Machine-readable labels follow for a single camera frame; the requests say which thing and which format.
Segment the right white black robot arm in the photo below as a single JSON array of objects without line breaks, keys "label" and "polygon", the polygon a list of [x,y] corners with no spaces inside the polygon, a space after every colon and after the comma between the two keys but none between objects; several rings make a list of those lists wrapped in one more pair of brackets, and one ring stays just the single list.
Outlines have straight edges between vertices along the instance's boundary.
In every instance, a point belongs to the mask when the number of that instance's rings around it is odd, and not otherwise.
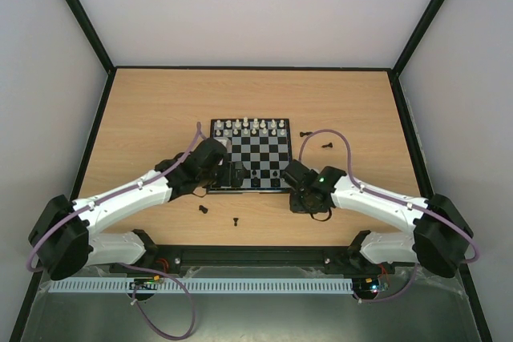
[{"label": "right white black robot arm", "polygon": [[358,271],[375,264],[420,264],[429,272],[452,278],[465,261],[473,232],[452,201],[435,194],[409,197],[367,185],[346,171],[321,172],[293,160],[281,173],[290,186],[290,209],[317,214],[333,208],[356,211],[396,228],[395,233],[361,232],[349,261]]}]

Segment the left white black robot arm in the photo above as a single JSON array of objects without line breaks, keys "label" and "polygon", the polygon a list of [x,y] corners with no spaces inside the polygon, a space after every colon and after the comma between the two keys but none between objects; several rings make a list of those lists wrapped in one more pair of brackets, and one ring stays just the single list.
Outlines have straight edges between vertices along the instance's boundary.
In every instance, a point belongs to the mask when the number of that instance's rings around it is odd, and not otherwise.
[{"label": "left white black robot arm", "polygon": [[137,264],[152,248],[141,231],[122,235],[105,229],[139,211],[192,194],[198,187],[239,187],[247,174],[232,161],[229,141],[205,139],[184,153],[157,163],[138,179],[90,198],[52,198],[28,236],[52,280],[63,280],[98,264]]}]

